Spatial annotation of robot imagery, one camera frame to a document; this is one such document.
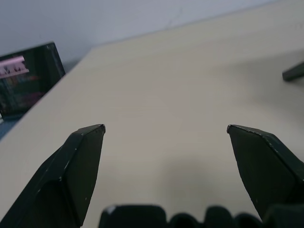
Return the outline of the black whiteboard stand foot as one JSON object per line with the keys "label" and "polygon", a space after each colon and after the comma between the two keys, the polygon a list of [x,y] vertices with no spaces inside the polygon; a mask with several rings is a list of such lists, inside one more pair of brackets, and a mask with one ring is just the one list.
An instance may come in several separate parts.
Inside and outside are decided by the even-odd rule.
{"label": "black whiteboard stand foot", "polygon": [[286,82],[291,82],[301,77],[304,77],[304,62],[301,62],[282,73],[282,78]]}

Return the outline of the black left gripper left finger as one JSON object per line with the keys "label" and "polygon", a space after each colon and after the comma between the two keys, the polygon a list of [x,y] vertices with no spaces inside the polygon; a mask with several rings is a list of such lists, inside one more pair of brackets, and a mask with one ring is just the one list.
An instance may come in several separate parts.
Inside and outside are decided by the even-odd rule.
{"label": "black left gripper left finger", "polygon": [[80,228],[98,175],[105,125],[71,133],[37,169],[0,228]]}

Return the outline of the black computer monitor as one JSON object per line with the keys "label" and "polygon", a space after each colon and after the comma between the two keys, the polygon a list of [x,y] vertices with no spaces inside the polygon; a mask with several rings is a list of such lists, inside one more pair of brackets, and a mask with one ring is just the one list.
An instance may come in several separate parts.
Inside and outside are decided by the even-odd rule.
{"label": "black computer monitor", "polygon": [[0,115],[23,116],[66,74],[54,42],[0,56]]}

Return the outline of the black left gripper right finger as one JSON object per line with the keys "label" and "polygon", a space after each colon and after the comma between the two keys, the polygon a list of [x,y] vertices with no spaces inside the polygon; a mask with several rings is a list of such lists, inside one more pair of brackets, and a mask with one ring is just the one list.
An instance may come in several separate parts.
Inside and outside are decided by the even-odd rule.
{"label": "black left gripper right finger", "polygon": [[304,204],[304,162],[274,134],[230,124],[227,127],[239,175],[260,216],[277,204]]}

